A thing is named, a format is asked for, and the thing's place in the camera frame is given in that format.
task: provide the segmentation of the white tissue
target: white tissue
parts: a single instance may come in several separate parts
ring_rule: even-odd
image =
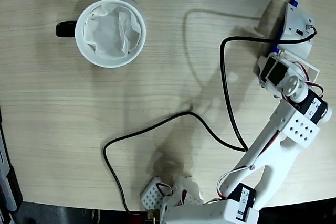
[[[98,57],[115,60],[132,52],[141,38],[141,27],[133,11],[118,4],[102,4],[84,25],[84,40]]]

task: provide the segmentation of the black mug handle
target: black mug handle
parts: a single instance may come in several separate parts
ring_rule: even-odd
[[[76,23],[76,20],[58,23],[55,29],[56,36],[61,38],[74,38]]]

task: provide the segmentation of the wooden table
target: wooden table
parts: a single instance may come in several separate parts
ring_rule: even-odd
[[[231,35],[269,36],[286,0],[135,0],[148,20],[141,54],[118,69],[90,64],[55,25],[96,0],[1,0],[0,105],[9,156],[26,201],[123,209],[103,162],[103,145],[191,104],[225,141],[238,145],[219,73],[219,45]],[[335,0],[298,0],[316,20],[309,61],[321,69],[325,99],[336,108]],[[278,104],[253,71],[261,45],[226,48],[229,91],[250,146]],[[297,158],[270,206],[336,196],[336,117]],[[194,118],[108,149],[131,210],[154,175],[192,175],[205,199],[242,153],[219,145]],[[260,173],[246,180],[253,186]]]

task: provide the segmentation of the robotic arm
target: robotic arm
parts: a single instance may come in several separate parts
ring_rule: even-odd
[[[303,70],[286,65],[283,60],[271,53],[261,69],[260,84],[270,91],[279,91],[283,98],[253,145],[220,185],[218,193],[225,200],[168,208],[164,223],[257,223],[259,210],[280,188],[300,151],[320,131],[317,123],[328,121],[332,114],[331,107],[309,86]],[[275,82],[273,76],[279,74],[282,79]],[[254,189],[241,184],[261,167],[265,167],[264,173]],[[230,197],[237,193],[238,198]]]
[[[307,37],[310,29],[315,29],[313,19],[291,4],[283,28],[281,40]],[[162,184],[160,178],[154,178],[142,194],[142,202],[147,209],[161,209],[160,223],[257,223],[259,210],[280,188],[300,151],[319,133],[318,123],[327,122],[332,114],[323,100],[323,87],[315,83],[319,70],[306,61],[311,46],[312,39],[296,45],[280,44],[278,51],[259,59],[260,85],[281,100],[250,149],[219,179],[220,199],[204,204],[197,184],[183,177],[175,180],[170,193],[163,194],[158,186]],[[313,86],[322,93],[316,94]],[[255,188],[241,183],[262,167],[265,169]],[[157,196],[155,186],[166,196]]]

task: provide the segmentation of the black cable on table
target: black cable on table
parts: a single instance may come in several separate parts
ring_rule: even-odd
[[[230,41],[234,41],[234,40],[244,40],[244,41],[253,41],[253,42],[260,42],[260,43],[278,43],[278,44],[299,44],[299,43],[303,43],[303,42],[306,42],[310,39],[312,39],[316,34],[316,29],[314,27],[312,27],[313,30],[314,30],[314,33],[309,35],[307,38],[304,38],[304,39],[299,39],[299,40],[276,40],[276,39],[262,39],[262,38],[253,38],[253,37],[245,37],[245,36],[234,36],[234,37],[229,37],[229,38],[226,38],[223,40],[223,42],[221,43],[221,48],[220,48],[220,51],[219,51],[219,57],[220,57],[220,72],[221,72],[221,75],[222,75],[222,84],[223,84],[223,90],[224,90],[224,97],[225,97],[225,102],[226,102],[226,107],[227,107],[227,111],[228,111],[228,114],[229,114],[229,118],[230,118],[230,121],[231,121],[231,124],[232,124],[232,127],[234,129],[234,132],[239,140],[239,142],[241,143],[241,145],[243,146],[243,148],[239,148],[237,146],[233,146],[231,144],[228,144],[226,142],[224,142],[223,140],[221,140],[218,136],[216,136],[216,134],[210,129],[210,127],[206,124],[206,122],[199,116],[197,115],[196,113],[192,112],[192,111],[185,111],[185,112],[181,112],[181,113],[178,113],[178,114],[175,114],[151,127],[148,127],[146,129],[143,129],[141,131],[137,131],[137,132],[134,132],[134,133],[131,133],[129,135],[126,135],[126,136],[122,136],[122,137],[119,137],[119,138],[116,138],[114,140],[111,140],[109,141],[103,148],[103,156],[104,156],[104,160],[110,170],[110,172],[112,173],[114,179],[116,180],[115,182],[117,183],[118,185],[118,189],[120,191],[120,196],[121,196],[121,199],[122,199],[122,203],[123,203],[123,206],[126,210],[127,213],[129,214],[132,214],[132,215],[138,215],[138,213],[133,213],[131,212],[128,207],[127,207],[127,203],[126,203],[126,199],[125,199],[125,194],[124,194],[124,191],[122,189],[122,186],[120,184],[120,181],[115,173],[115,171],[113,170],[109,160],[108,160],[108,157],[107,157],[107,148],[113,144],[113,143],[116,143],[118,141],[121,141],[121,140],[125,140],[125,139],[128,139],[128,138],[131,138],[131,137],[134,137],[134,136],[138,136],[138,135],[141,135],[143,133],[146,133],[148,131],[151,131],[175,118],[179,118],[181,116],[185,116],[185,115],[191,115],[195,118],[197,118],[202,124],[203,126],[208,130],[208,132],[210,133],[210,135],[216,140],[218,141],[220,144],[224,145],[225,147],[228,147],[228,148],[231,148],[233,150],[236,150],[236,151],[241,151],[241,152],[245,152],[248,150],[248,147],[247,145],[245,144],[242,136],[240,135],[240,132],[239,132],[239,129],[238,129],[238,126],[236,124],[236,121],[235,121],[235,118],[234,118],[234,115],[233,115],[233,111],[232,111],[232,107],[231,107],[231,102],[230,102],[230,98],[229,98],[229,93],[228,93],[228,87],[227,87],[227,82],[226,82],[226,75],[225,75],[225,66],[224,66],[224,49],[225,49],[225,45],[226,43],[230,42]]]
[[[163,125],[163,124],[165,124],[165,123],[167,123],[167,122],[170,122],[170,121],[173,120],[173,119],[176,119],[176,118],[179,118],[179,117],[181,117],[181,116],[185,116],[185,115],[191,115],[191,116],[197,118],[197,119],[203,124],[203,126],[206,128],[206,130],[210,133],[210,135],[211,135],[217,142],[219,142],[220,144],[222,144],[222,145],[224,145],[225,147],[228,147],[228,148],[230,148],[230,149],[236,150],[236,151],[245,152],[245,150],[244,150],[243,148],[240,148],[240,147],[237,147],[237,146],[228,144],[228,143],[224,142],[223,140],[221,140],[221,139],[220,139],[218,136],[216,136],[216,134],[210,129],[210,127],[206,124],[206,122],[205,122],[199,115],[197,115],[196,113],[194,113],[194,112],[192,112],[192,111],[184,111],[184,112],[175,114],[175,115],[173,115],[173,116],[171,116],[171,117],[169,117],[169,118],[167,118],[167,119],[165,119],[165,120],[163,120],[163,121],[161,121],[161,122],[159,122],[159,123],[157,123],[157,124],[155,124],[155,125],[153,125],[153,126],[150,126],[150,127],[146,128],[146,129],[143,129],[143,130],[140,130],[140,131],[131,133],[131,134],[126,135],[126,136],[121,136],[121,137],[119,137],[119,138],[116,138],[116,139],[114,139],[114,140],[109,141],[109,142],[104,146],[104,148],[103,148],[103,156],[104,156],[104,160],[105,160],[105,162],[106,162],[106,164],[107,164],[107,166],[108,166],[110,172],[112,173],[114,179],[116,180],[115,182],[116,182],[117,185],[118,185],[118,188],[119,188],[119,191],[120,191],[120,196],[121,196],[121,199],[122,199],[122,203],[123,203],[123,206],[124,206],[124,208],[125,208],[125,210],[126,210],[127,213],[132,214],[132,215],[137,215],[136,213],[131,212],[131,211],[128,209],[128,207],[127,207],[127,203],[126,203],[126,199],[125,199],[125,194],[124,194],[124,191],[123,191],[122,186],[121,186],[121,184],[120,184],[120,181],[119,181],[119,179],[118,179],[118,177],[117,177],[115,171],[113,170],[113,168],[112,168],[112,166],[111,166],[111,164],[110,164],[110,162],[109,162],[109,160],[108,160],[108,158],[107,158],[107,153],[106,153],[107,148],[108,148],[111,144],[113,144],[113,143],[116,143],[116,142],[118,142],[118,141],[121,141],[121,140],[125,140],[125,139],[128,139],[128,138],[131,138],[131,137],[134,137],[134,136],[141,135],[141,134],[146,133],[146,132],[148,132],[148,131],[151,131],[151,130],[153,130],[153,129],[155,129],[155,128],[157,128],[157,127],[159,127],[159,126],[161,126],[161,125]]]
[[[224,64],[224,49],[225,49],[225,45],[226,43],[230,42],[230,41],[234,41],[234,40],[244,40],[244,41],[252,41],[252,42],[259,42],[259,43],[269,43],[269,44],[273,44],[273,43],[277,43],[277,44],[299,44],[299,43],[303,43],[306,42],[310,39],[312,39],[316,34],[316,29],[315,27],[311,26],[311,28],[313,28],[314,33],[309,35],[308,37],[304,38],[304,39],[298,39],[298,40],[279,40],[279,39],[262,39],[262,38],[253,38],[253,37],[245,37],[245,36],[233,36],[233,37],[228,37],[226,39],[223,40],[223,42],[221,43],[221,48],[219,50],[219,60],[220,60],[220,72],[222,75],[222,84],[223,84],[223,91],[224,91],[224,97],[225,97],[225,102],[226,102],[226,108],[227,108],[227,112],[229,114],[229,118],[231,121],[231,125],[232,128],[238,138],[238,141],[240,142],[240,144],[242,145],[242,147],[244,148],[245,151],[248,150],[247,145],[245,144],[238,126],[236,124],[236,120],[235,117],[233,115],[233,111],[232,111],[232,106],[231,106],[231,102],[230,102],[230,96],[229,96],[229,90],[227,87],[227,81],[226,81],[226,75],[225,75],[225,64]]]

